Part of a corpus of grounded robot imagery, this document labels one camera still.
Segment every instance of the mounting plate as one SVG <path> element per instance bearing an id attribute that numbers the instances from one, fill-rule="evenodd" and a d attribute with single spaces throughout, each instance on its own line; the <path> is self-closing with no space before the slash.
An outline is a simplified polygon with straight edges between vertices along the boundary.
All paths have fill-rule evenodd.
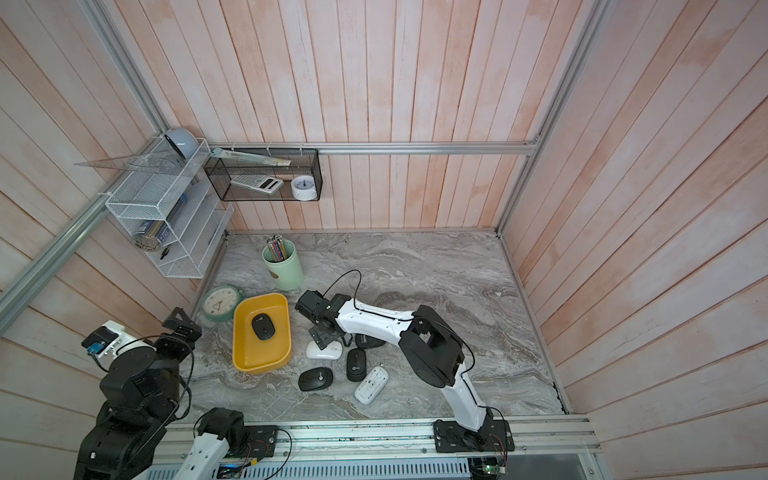
<path id="1" fill-rule="evenodd" d="M 432 423 L 432 431 L 435 433 L 435 450 L 438 453 L 456 453 L 456 452 L 501 452 L 503 445 L 500 445 L 498 440 L 493 438 L 496 435 L 503 442 L 506 438 L 509 444 L 509 451 L 515 451 L 515 442 L 510 436 L 506 436 L 507 432 L 510 432 L 509 422 L 506 420 L 494 420 L 491 424 L 491 431 L 486 437 L 480 450 L 470 449 L 464 443 L 464 434 L 467 429 L 460 426 L 456 422 L 444 422 L 443 420 L 436 420 Z"/>
<path id="2" fill-rule="evenodd" d="M 238 452 L 230 452 L 227 457 L 271 458 L 275 455 L 277 440 L 277 425 L 247 425 L 245 427 L 248 440 Z"/>

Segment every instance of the clock face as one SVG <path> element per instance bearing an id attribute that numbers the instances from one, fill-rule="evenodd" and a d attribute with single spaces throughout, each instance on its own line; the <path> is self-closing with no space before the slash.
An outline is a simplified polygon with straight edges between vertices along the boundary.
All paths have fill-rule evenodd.
<path id="1" fill-rule="evenodd" d="M 208 294 L 203 302 L 203 311 L 208 315 L 222 315 L 237 306 L 237 290 L 225 286 Z"/>

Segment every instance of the green clock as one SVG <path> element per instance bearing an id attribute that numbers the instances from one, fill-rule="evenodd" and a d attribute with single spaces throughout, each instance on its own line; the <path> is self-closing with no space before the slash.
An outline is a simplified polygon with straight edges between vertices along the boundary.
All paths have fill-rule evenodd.
<path id="1" fill-rule="evenodd" d="M 242 290 L 231 285 L 219 285 L 203 299 L 203 314 L 212 322 L 231 321 L 242 301 Z"/>

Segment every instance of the white computer mouse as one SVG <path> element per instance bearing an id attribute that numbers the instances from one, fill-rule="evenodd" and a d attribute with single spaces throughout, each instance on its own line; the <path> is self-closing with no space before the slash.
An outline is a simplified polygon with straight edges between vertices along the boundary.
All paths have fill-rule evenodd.
<path id="1" fill-rule="evenodd" d="M 321 350 L 314 342 L 306 344 L 306 358 L 308 359 L 323 359 L 323 360 L 338 360 L 341 358 L 342 353 L 341 343 L 333 341 L 328 346 Z"/>

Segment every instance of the black wire basket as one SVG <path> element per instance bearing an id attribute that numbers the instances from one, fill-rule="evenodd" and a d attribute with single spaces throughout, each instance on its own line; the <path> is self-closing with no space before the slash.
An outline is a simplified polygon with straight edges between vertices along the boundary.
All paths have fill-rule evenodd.
<path id="1" fill-rule="evenodd" d="M 317 196 L 320 199 L 323 190 L 323 175 L 320 173 L 320 160 L 317 150 L 307 148 L 234 148 L 230 150 L 245 152 L 248 154 L 266 155 L 268 157 L 290 160 L 287 167 L 268 167 L 251 161 L 234 160 L 230 158 L 210 157 L 204 166 L 204 170 L 214 190 L 221 200 L 227 202 L 238 201 L 298 201 L 293 197 L 290 182 L 300 175 L 312 175 L 315 180 Z M 237 175 L 267 175 L 283 180 L 283 185 L 272 194 L 265 194 L 257 190 L 241 187 L 232 183 L 232 177 Z"/>

